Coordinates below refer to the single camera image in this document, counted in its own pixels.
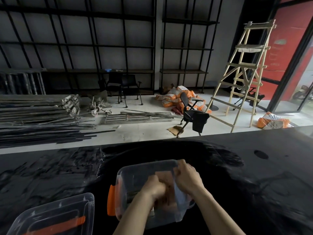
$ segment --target metal shelving unit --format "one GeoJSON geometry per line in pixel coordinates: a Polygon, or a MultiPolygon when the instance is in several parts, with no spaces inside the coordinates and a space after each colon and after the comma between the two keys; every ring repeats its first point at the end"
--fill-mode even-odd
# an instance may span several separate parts
{"type": "Polygon", "coordinates": [[[37,55],[37,58],[39,60],[40,66],[43,69],[43,73],[45,74],[65,74],[68,80],[68,84],[70,87],[71,93],[79,93],[80,91],[94,91],[96,89],[80,89],[78,81],[77,81],[77,74],[97,74],[98,79],[104,78],[104,74],[107,74],[108,72],[102,69],[102,62],[100,57],[100,51],[99,47],[120,47],[125,49],[125,61],[126,61],[126,69],[121,70],[123,73],[131,73],[131,74],[150,74],[151,76],[151,86],[147,90],[145,94],[153,94],[154,91],[154,76],[155,76],[155,70],[154,70],[154,63],[155,63],[155,31],[156,31],[156,0],[151,0],[151,13],[152,16],[144,16],[144,15],[130,15],[125,14],[124,10],[124,0],[121,0],[121,14],[115,14],[115,13],[106,13],[106,12],[99,12],[99,11],[93,11],[91,0],[84,0],[85,4],[85,11],[81,10],[68,10],[68,9],[60,9],[58,7],[57,0],[53,0],[55,7],[50,7],[48,0],[45,1],[46,8],[40,8],[40,7],[26,7],[23,6],[20,2],[20,0],[16,0],[17,6],[14,5],[8,5],[5,0],[1,0],[2,4],[0,4],[0,11],[5,11],[9,17],[10,23],[13,27],[13,30],[15,32],[15,35],[18,39],[18,41],[0,41],[0,51],[6,61],[6,64],[8,68],[12,68],[9,59],[7,58],[5,52],[3,51],[3,48],[1,45],[3,44],[18,44],[20,45],[23,54],[26,58],[26,61],[28,63],[29,68],[33,68],[31,65],[31,62],[29,61],[29,57],[27,55],[27,52],[25,50],[25,45],[31,45],[33,46],[35,53],[37,55]],[[11,12],[19,12],[21,13],[24,24],[26,26],[27,32],[29,34],[29,37],[31,39],[31,42],[23,42],[18,34],[18,31],[16,29],[15,23],[12,19],[11,12]],[[33,39],[33,36],[31,34],[29,25],[27,23],[27,20],[25,18],[25,13],[38,13],[38,14],[47,14],[49,15],[49,19],[53,28],[54,36],[56,39],[56,43],[42,43],[42,42],[35,42],[33,39]],[[60,43],[59,36],[57,34],[54,20],[52,18],[52,15],[57,15],[58,20],[60,22],[61,30],[62,30],[62,36],[64,38],[65,43],[60,43]],[[90,36],[92,44],[73,44],[73,43],[67,43],[66,36],[65,36],[65,30],[63,28],[61,15],[65,16],[85,16],[88,17],[88,24],[89,24],[89,30],[90,30],[90,36]],[[124,35],[124,45],[104,45],[98,43],[97,38],[97,31],[95,26],[95,20],[94,18],[112,18],[112,19],[121,19],[123,21],[123,35],[124,35]],[[125,31],[125,20],[136,20],[136,21],[147,21],[151,23],[151,46],[130,46],[127,45],[127,39],[126,39],[126,31],[125,31]],[[60,56],[62,59],[62,63],[64,68],[63,69],[45,69],[45,66],[43,65],[41,61],[41,57],[38,53],[37,46],[38,45],[50,45],[50,46],[57,46],[60,52],[60,56]],[[65,63],[64,55],[61,46],[66,47],[66,51],[70,60],[70,66],[67,66],[65,63]],[[94,52],[94,59],[96,63],[96,69],[79,69],[79,66],[74,66],[72,62],[72,57],[70,54],[69,46],[78,46],[78,47],[92,47],[94,52]],[[128,48],[148,48],[151,49],[151,68],[150,69],[128,69],[128,59],[127,59],[127,49],[128,48]],[[74,81],[77,87],[77,90],[73,88],[72,82],[70,77],[74,77],[74,81]]]}
{"type": "Polygon", "coordinates": [[[212,13],[212,8],[213,8],[213,2],[214,2],[214,0],[211,0],[208,19],[206,21],[199,21],[199,20],[194,20],[194,12],[195,12],[196,0],[194,0],[194,2],[193,2],[191,19],[187,19],[189,0],[187,0],[187,3],[186,3],[184,19],[168,18],[167,17],[167,0],[165,0],[165,10],[164,10],[164,18],[163,18],[163,23],[164,23],[164,27],[163,27],[163,46],[161,47],[163,49],[163,54],[162,54],[162,67],[160,69],[160,72],[161,72],[161,88],[163,86],[163,75],[164,74],[178,74],[177,85],[179,85],[180,75],[181,74],[184,75],[183,76],[183,82],[182,82],[183,85],[185,83],[186,74],[197,74],[197,81],[196,81],[195,88],[196,89],[201,88],[201,93],[203,93],[204,83],[205,83],[205,80],[206,80],[206,77],[207,77],[207,73],[208,73],[208,67],[209,67],[209,62],[210,62],[210,58],[211,58],[211,53],[213,51],[213,43],[214,43],[216,28],[217,28],[217,24],[218,24],[218,18],[219,18],[220,12],[221,12],[221,6],[222,6],[223,0],[220,0],[218,12],[217,12],[217,18],[216,18],[215,21],[210,20],[211,13],[212,13]],[[183,24],[184,25],[181,47],[165,47],[166,23],[176,23],[176,24],[183,24]],[[188,37],[187,47],[184,47],[185,32],[186,32],[186,25],[187,24],[190,25],[190,30],[189,30],[189,37],[188,37]],[[215,29],[214,29],[214,32],[213,32],[213,38],[212,38],[211,47],[210,48],[205,48],[207,34],[208,34],[208,28],[209,28],[210,25],[214,25],[214,24],[215,24],[215,29]],[[190,36],[191,36],[191,31],[192,31],[192,26],[193,25],[206,26],[206,31],[205,31],[205,36],[204,36],[204,41],[203,41],[202,48],[190,48],[190,36]],[[177,49],[177,50],[181,51],[181,53],[180,53],[180,62],[179,62],[179,68],[178,69],[164,69],[164,52],[165,52],[164,50],[165,49],[177,49]],[[187,53],[186,53],[185,67],[182,69],[183,50],[187,50],[187,53]],[[201,51],[201,58],[200,58],[200,63],[199,63],[199,68],[198,69],[187,69],[186,68],[187,67],[187,62],[188,62],[189,50],[199,50],[199,51],[201,51]],[[208,62],[207,62],[207,66],[206,66],[206,70],[205,71],[200,69],[201,65],[202,65],[204,51],[209,51],[209,58],[208,58],[208,62]],[[200,74],[204,74],[204,80],[203,80],[202,87],[198,87],[199,75],[200,74]]]}

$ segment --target plastic storage box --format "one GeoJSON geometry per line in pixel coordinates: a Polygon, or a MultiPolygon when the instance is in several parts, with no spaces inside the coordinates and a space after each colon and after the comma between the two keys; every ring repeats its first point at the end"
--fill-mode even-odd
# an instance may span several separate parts
{"type": "Polygon", "coordinates": [[[21,213],[7,235],[91,235],[94,208],[92,193],[40,205],[21,213]]]}
{"type": "Polygon", "coordinates": [[[173,168],[176,160],[143,163],[121,168],[117,173],[115,187],[115,215],[121,219],[132,199],[141,190],[150,175],[156,174],[169,185],[170,191],[165,203],[155,204],[148,216],[146,229],[172,222],[179,222],[188,208],[194,205],[191,197],[178,189],[173,168]]]}

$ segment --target wooden ladder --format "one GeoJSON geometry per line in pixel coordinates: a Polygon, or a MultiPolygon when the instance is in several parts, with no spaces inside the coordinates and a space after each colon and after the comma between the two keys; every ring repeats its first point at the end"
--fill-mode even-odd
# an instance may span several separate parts
{"type": "Polygon", "coordinates": [[[224,76],[218,82],[218,86],[215,89],[215,92],[214,92],[213,96],[211,97],[210,103],[206,109],[206,112],[207,112],[213,101],[217,101],[217,102],[223,103],[223,104],[228,106],[225,115],[228,114],[230,106],[238,109],[238,112],[237,112],[237,115],[236,115],[236,118],[235,118],[235,121],[233,124],[225,122],[224,120],[221,120],[220,118],[217,118],[214,115],[210,115],[211,118],[216,119],[219,122],[222,122],[222,123],[230,126],[232,128],[230,131],[231,133],[233,132],[233,129],[236,125],[236,122],[237,122],[237,119],[238,119],[238,116],[239,116],[241,110],[244,110],[244,111],[251,113],[251,120],[250,120],[249,127],[251,127],[251,125],[252,125],[253,115],[255,115],[256,103],[258,101],[260,101],[258,99],[258,94],[259,94],[260,86],[263,85],[261,83],[262,73],[263,73],[264,68],[267,67],[266,65],[264,65],[264,63],[265,63],[266,52],[267,52],[267,50],[270,49],[270,47],[268,46],[268,40],[269,40],[269,36],[272,32],[272,29],[274,29],[274,28],[276,28],[275,20],[271,20],[271,21],[266,22],[266,23],[252,23],[252,21],[250,21],[245,25],[245,30],[244,30],[244,32],[243,32],[243,34],[239,40],[239,43],[238,43],[238,45],[235,46],[235,51],[234,51],[229,63],[226,64],[227,67],[226,67],[224,76]],[[260,29],[267,30],[264,44],[263,45],[247,44],[250,31],[251,30],[260,30],[260,29]],[[241,52],[240,58],[239,58],[239,63],[232,63],[237,52],[241,52]],[[260,54],[257,57],[256,63],[254,64],[254,63],[243,63],[242,62],[242,59],[244,57],[244,53],[260,53],[260,54]],[[251,77],[249,79],[248,79],[247,73],[246,73],[246,70],[248,70],[248,69],[252,70],[251,77]],[[223,81],[225,78],[227,78],[229,75],[231,75],[235,71],[236,71],[236,75],[235,75],[233,84],[223,81]],[[243,86],[236,85],[237,81],[243,82],[243,86]],[[225,102],[225,101],[222,101],[222,100],[215,98],[217,91],[219,90],[221,84],[232,87],[232,91],[231,91],[230,97],[229,97],[229,102],[225,102]],[[248,96],[248,91],[249,91],[251,85],[256,85],[254,97],[248,96]],[[240,93],[234,92],[235,87],[240,88],[240,89],[244,89],[245,93],[240,94],[240,93]],[[242,97],[242,102],[240,105],[237,106],[237,105],[234,105],[231,103],[233,95],[237,95],[237,96],[242,97]],[[246,101],[246,99],[253,101],[252,111],[243,109],[243,104],[246,101]]]}

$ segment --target black metal frame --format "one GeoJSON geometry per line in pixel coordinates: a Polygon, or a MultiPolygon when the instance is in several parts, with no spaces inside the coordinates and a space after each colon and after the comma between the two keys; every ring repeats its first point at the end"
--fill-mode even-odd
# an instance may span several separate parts
{"type": "Polygon", "coordinates": [[[217,13],[217,18],[216,18],[215,21],[211,21],[210,20],[211,13],[212,13],[213,2],[214,2],[214,0],[211,0],[208,19],[206,21],[197,21],[197,20],[194,20],[194,9],[195,9],[196,0],[194,0],[194,2],[193,2],[191,19],[187,19],[189,0],[187,0],[187,3],[186,3],[185,18],[184,19],[168,18],[167,17],[167,0],[165,0],[165,11],[164,11],[164,18],[163,18],[163,23],[164,23],[164,26],[163,26],[163,46],[161,47],[161,49],[163,49],[163,53],[162,53],[162,67],[160,69],[160,72],[161,72],[161,87],[160,87],[160,90],[162,90],[162,87],[163,87],[163,74],[178,74],[177,85],[179,85],[180,75],[184,74],[183,82],[182,82],[182,84],[184,85],[185,77],[186,77],[186,73],[187,73],[187,74],[197,74],[196,86],[193,87],[193,88],[201,89],[201,93],[203,93],[204,84],[205,84],[205,80],[206,80],[207,73],[208,73],[208,67],[209,67],[209,62],[210,62],[210,58],[211,58],[211,53],[213,51],[214,38],[215,38],[215,34],[216,34],[217,24],[219,23],[218,19],[219,19],[219,15],[220,15],[220,12],[221,12],[221,6],[222,6],[223,0],[220,0],[218,13],[217,13]],[[181,47],[165,47],[166,23],[184,24],[184,31],[183,31],[183,36],[182,36],[181,47]],[[187,47],[184,47],[185,32],[186,32],[186,25],[187,24],[190,24],[190,30],[189,30],[189,37],[188,37],[187,47]],[[213,25],[213,24],[215,24],[215,28],[214,28],[214,32],[213,32],[213,38],[212,38],[212,42],[211,42],[211,47],[210,48],[205,48],[207,34],[208,34],[208,28],[209,28],[210,25],[213,25]],[[204,36],[204,41],[203,41],[202,48],[190,48],[190,37],[191,37],[191,31],[192,31],[192,26],[193,25],[204,25],[204,26],[206,26],[206,31],[205,31],[205,36],[204,36]],[[166,49],[177,49],[177,50],[181,51],[180,62],[179,62],[179,69],[164,69],[164,52],[165,52],[166,49]],[[187,53],[186,53],[185,67],[182,70],[182,54],[183,54],[183,50],[187,50],[187,53]],[[196,69],[196,70],[188,70],[188,69],[186,69],[189,50],[199,50],[199,51],[201,51],[201,58],[200,58],[199,68],[196,69]],[[202,59],[203,59],[204,51],[209,51],[209,57],[208,57],[208,62],[207,62],[207,66],[206,66],[206,71],[202,71],[201,70],[201,65],[202,65],[202,59]],[[202,87],[198,87],[198,81],[199,81],[199,75],[200,74],[205,74],[202,87]]]}
{"type": "MultiPolygon", "coordinates": [[[[44,68],[44,65],[41,61],[41,57],[38,53],[37,50],[37,45],[46,45],[46,46],[57,46],[59,51],[60,51],[60,55],[61,55],[61,59],[62,59],[62,63],[64,65],[64,69],[63,70],[56,70],[56,69],[47,69],[48,73],[55,73],[55,74],[65,74],[68,80],[68,84],[70,86],[70,91],[71,93],[76,93],[76,92],[80,92],[82,91],[88,91],[88,90],[96,90],[96,89],[80,89],[78,81],[77,81],[77,74],[97,74],[98,75],[98,79],[100,80],[101,78],[104,78],[104,74],[107,74],[108,72],[106,72],[105,70],[102,69],[102,62],[101,62],[101,57],[100,57],[100,51],[99,51],[99,47],[121,47],[125,49],[125,61],[126,61],[126,69],[123,70],[124,73],[128,74],[128,73],[139,73],[139,74],[150,74],[151,75],[151,87],[150,88],[145,88],[145,90],[149,90],[149,92],[147,94],[154,94],[154,77],[155,77],[155,69],[154,69],[154,65],[155,65],[155,38],[156,38],[156,0],[152,0],[151,3],[151,12],[153,13],[152,16],[143,16],[143,15],[130,15],[130,14],[125,14],[124,12],[124,0],[121,0],[122,3],[122,14],[114,14],[114,13],[106,13],[106,12],[99,12],[99,11],[93,11],[92,8],[92,3],[91,0],[84,0],[84,4],[85,4],[85,8],[86,11],[79,11],[79,10],[67,10],[67,9],[60,9],[58,7],[58,3],[57,0],[53,0],[55,8],[51,8],[49,6],[48,0],[44,0],[45,1],[45,5],[46,8],[39,8],[39,7],[25,7],[23,6],[19,0],[16,0],[17,2],[17,6],[13,6],[13,5],[7,5],[5,0],[1,0],[2,4],[0,5],[0,11],[5,11],[9,17],[10,23],[13,27],[13,30],[15,32],[15,35],[18,39],[18,41],[0,41],[0,51],[6,61],[6,64],[8,66],[8,68],[11,68],[11,64],[10,61],[8,60],[5,51],[2,48],[2,44],[18,44],[21,46],[21,49],[23,51],[23,54],[26,58],[26,61],[28,63],[29,68],[32,68],[31,62],[29,60],[29,57],[27,55],[27,52],[25,50],[24,45],[31,45],[33,46],[35,53],[37,55],[37,58],[39,60],[40,66],[41,68],[44,68]],[[21,13],[25,26],[27,28],[29,37],[31,39],[31,42],[23,42],[18,34],[18,31],[15,27],[14,21],[10,15],[10,12],[19,12],[21,13]],[[49,15],[50,18],[50,22],[53,28],[53,32],[56,38],[56,42],[57,43],[41,43],[41,42],[35,42],[33,39],[33,36],[31,34],[29,25],[26,21],[25,18],[25,13],[39,13],[39,14],[47,14],[49,15]],[[57,15],[59,22],[60,22],[60,26],[61,26],[61,30],[62,30],[62,35],[64,38],[64,42],[65,43],[60,43],[59,41],[59,37],[57,35],[57,31],[55,29],[55,25],[54,25],[54,21],[52,18],[52,15],[57,15]],[[61,20],[61,15],[66,15],[66,16],[85,16],[88,17],[88,24],[89,24],[89,30],[90,30],[90,35],[91,35],[91,41],[92,44],[70,44],[67,43],[66,40],[66,36],[65,36],[65,31],[64,31],[64,27],[62,24],[62,20],[61,20]],[[97,32],[96,32],[96,26],[95,26],[95,17],[99,17],[99,18],[113,18],[113,19],[122,19],[123,20],[123,35],[124,35],[124,45],[119,46],[119,45],[104,45],[104,44],[98,44],[98,38],[97,38],[97,32]],[[137,21],[148,21],[151,22],[151,46],[129,46],[126,43],[126,31],[125,31],[125,20],[137,20],[137,21]],[[69,57],[69,61],[70,61],[70,65],[71,65],[71,69],[68,69],[65,63],[65,59],[64,59],[64,54],[62,52],[62,46],[66,47],[66,51],[69,57]],[[95,57],[95,62],[96,62],[96,70],[94,69],[75,69],[73,62],[72,62],[72,57],[69,51],[69,46],[79,46],[79,47],[92,47],[93,51],[94,51],[94,57],[95,57]],[[128,59],[127,59],[127,48],[148,48],[151,49],[151,69],[129,69],[128,68],[128,59]],[[73,88],[72,86],[72,82],[71,82],[71,74],[73,74],[74,77],[74,81],[77,87],[77,90],[73,88]]],[[[58,92],[58,90],[53,90],[51,93],[56,93],[58,92]]]]}
{"type": "MultiPolygon", "coordinates": [[[[308,1],[311,1],[311,0],[292,0],[292,1],[287,1],[284,3],[279,3],[280,0],[277,0],[276,4],[273,7],[271,15],[269,16],[268,19],[273,19],[279,8],[289,7],[289,6],[293,6],[293,5],[308,2],[308,1]]],[[[296,72],[298,66],[301,63],[303,55],[305,54],[305,52],[307,51],[307,49],[309,47],[309,43],[311,42],[312,36],[313,36],[313,17],[312,17],[312,19],[311,19],[303,37],[302,37],[300,43],[299,43],[294,55],[292,56],[292,59],[291,59],[290,63],[288,64],[288,67],[287,67],[282,79],[280,81],[277,81],[277,80],[272,80],[269,78],[262,77],[262,81],[278,85],[278,87],[277,87],[270,103],[268,104],[267,108],[260,106],[260,105],[257,105],[257,107],[259,107],[260,109],[262,109],[264,111],[273,112],[275,114],[299,113],[301,111],[301,109],[302,109],[304,103],[306,102],[310,92],[312,91],[313,86],[308,91],[308,94],[303,99],[302,103],[297,108],[297,110],[276,111],[276,109],[278,107],[278,104],[280,103],[280,100],[281,100],[285,90],[288,88],[288,86],[289,86],[289,84],[290,84],[290,82],[294,76],[294,73],[296,72]]]]}

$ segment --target forearm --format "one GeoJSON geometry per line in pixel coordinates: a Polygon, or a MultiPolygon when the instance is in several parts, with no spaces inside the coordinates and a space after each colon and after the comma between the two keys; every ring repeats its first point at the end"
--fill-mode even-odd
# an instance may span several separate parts
{"type": "Polygon", "coordinates": [[[205,188],[199,188],[193,198],[212,235],[245,234],[205,188]]]}
{"type": "Polygon", "coordinates": [[[153,204],[154,201],[150,196],[139,192],[123,214],[113,235],[143,234],[153,204]]]}

